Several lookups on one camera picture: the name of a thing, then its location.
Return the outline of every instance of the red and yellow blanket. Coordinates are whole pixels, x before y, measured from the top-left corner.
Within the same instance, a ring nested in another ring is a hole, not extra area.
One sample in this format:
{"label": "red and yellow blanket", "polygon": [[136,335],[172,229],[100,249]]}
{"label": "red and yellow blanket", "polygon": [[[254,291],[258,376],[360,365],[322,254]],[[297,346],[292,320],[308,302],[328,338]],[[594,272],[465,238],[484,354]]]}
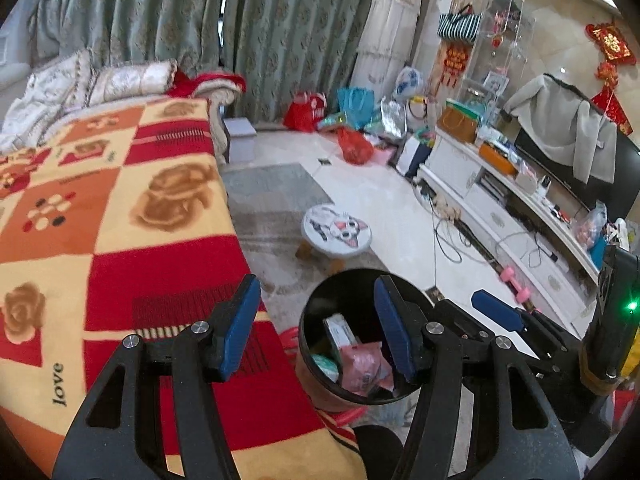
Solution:
{"label": "red and yellow blanket", "polygon": [[[121,339],[177,334],[250,272],[208,108],[123,105],[0,158],[0,414],[49,475]],[[244,480],[365,477],[353,433],[313,410],[264,306],[239,371],[214,389]],[[161,413],[168,466],[180,472],[169,380]]]}

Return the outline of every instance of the black and white striped bag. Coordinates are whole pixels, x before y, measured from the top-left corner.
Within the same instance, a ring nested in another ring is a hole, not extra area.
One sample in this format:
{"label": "black and white striped bag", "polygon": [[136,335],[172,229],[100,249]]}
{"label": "black and white striped bag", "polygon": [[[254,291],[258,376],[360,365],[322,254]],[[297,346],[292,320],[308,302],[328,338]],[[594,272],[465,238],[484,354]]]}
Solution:
{"label": "black and white striped bag", "polygon": [[471,4],[468,4],[460,12],[447,12],[440,15],[438,24],[438,36],[451,43],[474,44],[480,27],[482,14],[474,14]]}

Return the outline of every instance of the screw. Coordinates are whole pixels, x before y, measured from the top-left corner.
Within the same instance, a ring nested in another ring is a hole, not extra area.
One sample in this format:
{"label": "screw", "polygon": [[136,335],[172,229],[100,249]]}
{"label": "screw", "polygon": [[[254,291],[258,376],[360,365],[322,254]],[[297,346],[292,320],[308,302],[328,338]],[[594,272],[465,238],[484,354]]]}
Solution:
{"label": "screw", "polygon": [[433,335],[440,335],[444,332],[444,327],[437,321],[427,323],[427,332]]}
{"label": "screw", "polygon": [[502,348],[503,350],[511,348],[511,339],[503,335],[499,335],[495,338],[495,343],[498,345],[498,348]]}
{"label": "screw", "polygon": [[122,340],[124,348],[133,348],[134,346],[138,346],[139,343],[140,338],[135,334],[129,334]]}
{"label": "screw", "polygon": [[207,330],[209,330],[209,323],[206,321],[196,321],[191,325],[191,331],[194,334],[204,334]]}

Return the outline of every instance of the white tile floor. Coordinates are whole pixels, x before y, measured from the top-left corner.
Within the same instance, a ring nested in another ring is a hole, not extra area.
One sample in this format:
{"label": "white tile floor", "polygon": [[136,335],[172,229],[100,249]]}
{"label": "white tile floor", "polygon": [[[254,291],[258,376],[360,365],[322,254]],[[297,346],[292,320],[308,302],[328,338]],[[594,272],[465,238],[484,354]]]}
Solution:
{"label": "white tile floor", "polygon": [[[327,158],[331,165],[321,165],[319,158]],[[515,306],[511,291],[475,249],[460,243],[453,227],[451,239],[466,254],[460,264],[447,259],[434,242],[431,212],[423,208],[412,186],[392,168],[346,163],[334,136],[259,132],[255,160],[229,169],[293,162],[300,163],[337,205],[369,223],[373,232],[371,248],[391,272],[420,290],[437,285],[446,298],[472,313],[489,329],[508,335],[519,349],[528,350],[517,335],[507,333],[471,307],[471,295],[480,288]],[[440,233],[446,233],[444,226]],[[445,250],[456,258],[452,250],[447,247]]]}

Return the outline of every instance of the round stool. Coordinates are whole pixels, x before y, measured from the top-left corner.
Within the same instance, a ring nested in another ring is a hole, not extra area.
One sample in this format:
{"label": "round stool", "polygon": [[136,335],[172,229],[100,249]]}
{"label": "round stool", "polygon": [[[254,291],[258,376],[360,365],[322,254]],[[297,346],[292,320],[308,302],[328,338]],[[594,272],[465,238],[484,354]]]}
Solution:
{"label": "round stool", "polygon": [[296,257],[308,260],[316,249],[326,254],[331,262],[329,275],[344,270],[347,258],[363,253],[371,245],[371,229],[362,220],[341,211],[334,204],[313,206],[302,219],[304,240]]}

